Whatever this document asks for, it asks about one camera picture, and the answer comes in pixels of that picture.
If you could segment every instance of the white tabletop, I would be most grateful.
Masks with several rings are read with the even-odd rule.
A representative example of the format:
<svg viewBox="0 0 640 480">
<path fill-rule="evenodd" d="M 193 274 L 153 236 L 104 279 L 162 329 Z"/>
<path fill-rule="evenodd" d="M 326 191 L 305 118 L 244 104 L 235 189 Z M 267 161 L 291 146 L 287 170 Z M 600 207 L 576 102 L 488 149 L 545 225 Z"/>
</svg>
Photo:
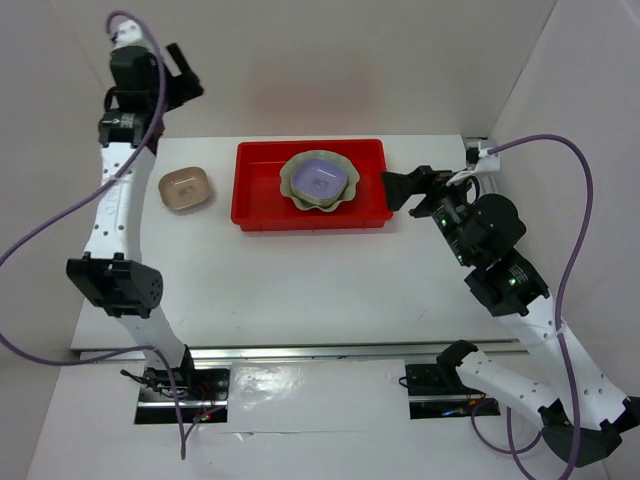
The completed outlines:
<svg viewBox="0 0 640 480">
<path fill-rule="evenodd" d="M 383 229 L 246 234 L 231 223 L 237 145 L 302 138 L 161 141 L 146 194 L 142 253 L 144 263 L 162 272 L 162 307 L 182 341 L 231 347 L 511 338 L 471 295 L 463 281 L 469 270 L 458 265 L 433 221 L 408 215 L 418 198 Z M 464 167 L 456 135 L 352 138 L 381 139 L 391 171 Z M 187 166 L 207 172 L 215 198 L 178 215 L 162 204 L 157 185 Z M 73 348 L 132 343 L 85 302 Z"/>
<path fill-rule="evenodd" d="M 133 424 L 138 385 L 119 375 L 122 367 L 62 369 L 29 480 L 521 478 L 510 456 L 480 443 L 468 418 L 410 420 L 399 360 L 234 365 L 228 423 L 199 427 L 184 462 L 176 425 Z M 506 446 L 503 418 L 478 424 Z M 514 433 L 517 445 L 535 434 L 517 416 Z M 543 442 L 521 458 L 535 478 L 558 478 L 565 467 Z M 571 478 L 607 475 L 598 462 Z"/>
</svg>

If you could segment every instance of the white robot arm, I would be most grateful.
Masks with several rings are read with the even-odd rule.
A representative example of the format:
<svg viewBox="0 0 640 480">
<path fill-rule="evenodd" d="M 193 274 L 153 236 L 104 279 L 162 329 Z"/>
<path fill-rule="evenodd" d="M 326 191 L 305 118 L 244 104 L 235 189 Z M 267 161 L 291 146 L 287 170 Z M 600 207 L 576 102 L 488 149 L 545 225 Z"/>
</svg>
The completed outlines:
<svg viewBox="0 0 640 480">
<path fill-rule="evenodd" d="M 204 93 L 178 46 L 169 45 L 167 50 L 180 69 L 178 76 L 158 62 L 137 23 L 128 20 L 118 26 L 110 61 L 116 85 L 106 95 L 99 127 L 103 184 L 112 181 L 131 158 L 158 102 L 164 102 L 166 112 Z M 159 98 L 159 65 L 167 81 L 164 99 Z M 84 254 L 67 262 L 67 276 L 93 305 L 124 326 L 138 345 L 160 350 L 178 385 L 189 387 L 193 360 L 160 307 L 162 275 L 142 263 L 140 251 L 144 195 L 163 130 L 160 122 L 151 142 L 101 198 Z M 157 381 L 166 382 L 166 368 L 155 353 L 145 351 L 145 358 Z"/>
<path fill-rule="evenodd" d="M 499 158 L 490 158 L 497 155 L 488 157 L 486 151 L 481 145 L 468 148 L 467 161 L 472 160 L 469 171 L 486 173 L 499 168 Z M 517 209 L 497 194 L 469 203 L 467 173 L 433 171 L 428 166 L 408 175 L 385 172 L 382 180 L 388 207 L 397 211 L 410 196 L 425 195 L 409 213 L 416 218 L 433 217 L 458 263 L 475 267 L 465 279 L 471 293 L 520 340 L 548 376 L 550 386 L 502 367 L 465 341 L 446 349 L 438 364 L 447 370 L 447 377 L 455 377 L 462 385 L 485 392 L 522 414 L 542 430 L 549 447 L 568 461 L 574 412 L 557 338 L 562 333 L 581 414 L 576 465 L 602 460 L 621 443 L 621 433 L 638 425 L 640 399 L 627 397 L 605 377 L 566 323 L 556 330 L 555 303 L 547 285 L 514 248 L 526 232 Z"/>
</svg>

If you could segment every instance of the red plastic tray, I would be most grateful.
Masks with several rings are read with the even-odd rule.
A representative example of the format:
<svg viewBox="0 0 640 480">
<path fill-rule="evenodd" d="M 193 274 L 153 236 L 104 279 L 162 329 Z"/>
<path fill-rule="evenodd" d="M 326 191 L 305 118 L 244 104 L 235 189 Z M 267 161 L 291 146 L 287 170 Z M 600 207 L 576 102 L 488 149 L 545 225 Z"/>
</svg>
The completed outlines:
<svg viewBox="0 0 640 480">
<path fill-rule="evenodd" d="M 298 210 L 280 193 L 280 169 L 307 150 L 344 155 L 360 173 L 356 197 L 331 213 Z M 238 145 L 231 220 L 245 232 L 379 228 L 391 218 L 380 173 L 386 170 L 380 140 L 246 142 Z"/>
</svg>

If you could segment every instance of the beige bowl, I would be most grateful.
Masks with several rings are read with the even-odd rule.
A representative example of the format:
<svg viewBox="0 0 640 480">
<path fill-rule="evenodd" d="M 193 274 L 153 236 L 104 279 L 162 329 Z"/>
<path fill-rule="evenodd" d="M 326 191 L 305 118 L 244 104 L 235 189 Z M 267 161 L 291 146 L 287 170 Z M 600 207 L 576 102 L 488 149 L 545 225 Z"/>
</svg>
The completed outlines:
<svg viewBox="0 0 640 480">
<path fill-rule="evenodd" d="M 186 210 L 207 201 L 211 186 L 200 167 L 187 167 L 167 173 L 158 183 L 160 197 L 171 210 Z"/>
</svg>

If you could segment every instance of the bowl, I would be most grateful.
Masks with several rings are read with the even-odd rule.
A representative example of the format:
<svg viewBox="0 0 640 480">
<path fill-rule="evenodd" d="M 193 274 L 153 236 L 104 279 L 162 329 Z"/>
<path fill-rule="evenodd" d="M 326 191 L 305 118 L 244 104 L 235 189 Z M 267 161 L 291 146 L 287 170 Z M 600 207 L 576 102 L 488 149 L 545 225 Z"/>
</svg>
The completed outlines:
<svg viewBox="0 0 640 480">
<path fill-rule="evenodd" d="M 211 186 L 200 167 L 187 167 L 167 173 L 158 183 L 160 197 L 171 210 L 186 210 L 207 201 Z"/>
<path fill-rule="evenodd" d="M 280 193 L 298 209 L 333 212 L 355 198 L 360 174 L 338 153 L 310 150 L 291 157 L 280 170 L 280 179 Z"/>
</svg>

